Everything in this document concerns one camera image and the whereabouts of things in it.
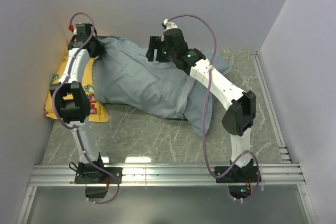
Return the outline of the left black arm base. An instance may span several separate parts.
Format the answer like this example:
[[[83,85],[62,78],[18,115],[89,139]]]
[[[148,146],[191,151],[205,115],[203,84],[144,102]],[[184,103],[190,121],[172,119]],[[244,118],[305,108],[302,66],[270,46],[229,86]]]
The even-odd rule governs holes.
[[[69,168],[75,172],[74,184],[85,185],[85,196],[89,200],[103,199],[108,193],[109,186],[119,185],[122,180],[123,168],[105,167],[104,163],[96,165],[112,174],[113,178],[89,163],[78,165],[74,162],[69,163]]]

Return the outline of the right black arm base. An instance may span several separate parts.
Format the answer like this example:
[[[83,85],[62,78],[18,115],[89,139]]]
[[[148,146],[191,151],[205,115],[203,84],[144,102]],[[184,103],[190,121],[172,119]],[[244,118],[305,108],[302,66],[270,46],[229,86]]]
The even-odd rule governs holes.
[[[228,191],[232,199],[245,202],[261,183],[258,167],[249,164],[247,168],[239,168],[235,165],[225,176],[219,178],[228,168],[228,166],[215,166],[213,172],[216,176],[215,181],[217,184],[229,184]]]

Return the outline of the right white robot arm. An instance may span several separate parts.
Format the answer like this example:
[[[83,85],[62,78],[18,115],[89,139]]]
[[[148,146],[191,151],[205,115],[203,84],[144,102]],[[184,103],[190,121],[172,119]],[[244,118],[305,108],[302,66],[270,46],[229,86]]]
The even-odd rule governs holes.
[[[224,129],[230,134],[232,144],[232,178],[243,182],[253,166],[250,137],[256,116],[256,96],[244,91],[225,78],[196,48],[189,48],[182,31],[166,30],[162,36],[151,36],[146,53],[148,61],[172,62],[207,88],[225,109],[222,118]]]

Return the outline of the grey striped pillowcase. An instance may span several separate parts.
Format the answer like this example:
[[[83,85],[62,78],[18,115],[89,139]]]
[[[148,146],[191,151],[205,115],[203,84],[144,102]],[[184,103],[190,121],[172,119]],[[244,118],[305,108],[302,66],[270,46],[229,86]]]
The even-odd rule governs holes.
[[[188,120],[195,133],[207,133],[213,99],[207,88],[174,63],[149,62],[147,49],[117,36],[99,36],[105,53],[92,67],[94,94],[100,103],[128,104],[166,119]]]

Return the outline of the aluminium front rail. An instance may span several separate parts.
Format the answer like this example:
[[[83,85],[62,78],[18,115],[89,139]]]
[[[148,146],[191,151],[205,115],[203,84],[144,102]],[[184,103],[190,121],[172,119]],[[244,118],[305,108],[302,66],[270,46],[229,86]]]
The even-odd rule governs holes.
[[[217,183],[202,163],[121,163],[107,164],[108,168],[122,169],[121,186],[224,186]],[[261,164],[262,185],[304,185],[299,164]],[[67,165],[36,165],[28,185],[31,187],[83,187],[75,183],[75,172]]]

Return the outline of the aluminium right side rail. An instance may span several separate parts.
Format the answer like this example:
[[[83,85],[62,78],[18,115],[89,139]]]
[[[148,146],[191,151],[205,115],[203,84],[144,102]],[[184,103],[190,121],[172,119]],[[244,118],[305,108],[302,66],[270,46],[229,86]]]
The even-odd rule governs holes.
[[[270,97],[270,93],[269,93],[269,90],[266,84],[266,79],[265,79],[263,70],[261,68],[261,64],[260,64],[259,57],[258,57],[258,51],[251,51],[251,56],[255,64],[255,69],[257,72],[258,79],[259,79],[261,90],[263,92],[263,96],[266,102],[267,111],[269,113],[272,128],[275,133],[275,137],[276,137],[276,141],[278,144],[279,153],[281,157],[281,162],[287,163],[287,164],[292,163],[290,155],[288,153],[287,146],[284,141],[284,137],[280,129],[280,125],[279,125],[279,122],[278,122],[278,119],[275,113],[275,109],[274,109],[274,106],[273,106],[273,103]]]

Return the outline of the aluminium rail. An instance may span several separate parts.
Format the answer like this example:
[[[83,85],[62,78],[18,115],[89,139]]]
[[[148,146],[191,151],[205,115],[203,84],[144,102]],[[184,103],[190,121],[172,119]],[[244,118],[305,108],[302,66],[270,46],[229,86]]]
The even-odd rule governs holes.
[[[272,128],[275,133],[275,137],[276,137],[276,141],[278,144],[279,153],[281,157],[281,162],[287,163],[287,164],[292,163],[290,155],[288,153],[287,146],[284,141],[284,137],[280,129],[280,125],[279,125],[279,122],[278,122],[278,119],[275,113],[275,109],[274,109],[274,106],[273,106],[273,103],[270,97],[270,93],[269,93],[269,90],[266,84],[266,79],[265,79],[263,70],[261,68],[261,64],[260,64],[259,57],[258,57],[258,51],[251,51],[251,56],[255,64],[255,69],[257,72],[258,79],[259,79],[261,90],[263,92],[263,96],[266,102],[267,111],[269,113]]]
[[[217,183],[202,163],[121,163],[107,164],[108,168],[122,169],[121,186],[224,186]],[[261,164],[262,185],[304,185],[299,164]],[[28,185],[31,187],[83,187],[75,183],[75,172],[67,165],[36,165]]]

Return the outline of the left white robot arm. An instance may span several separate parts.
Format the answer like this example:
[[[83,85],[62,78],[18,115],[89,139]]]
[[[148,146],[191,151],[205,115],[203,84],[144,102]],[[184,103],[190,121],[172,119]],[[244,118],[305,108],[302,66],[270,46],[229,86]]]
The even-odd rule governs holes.
[[[100,183],[105,179],[106,170],[90,133],[91,107],[82,78],[89,60],[102,53],[103,46],[94,37],[92,24],[78,23],[70,25],[69,29],[73,37],[68,45],[67,64],[59,81],[49,88],[52,107],[56,118],[71,130],[76,142],[79,152],[76,172],[79,176],[87,175],[93,183]]]

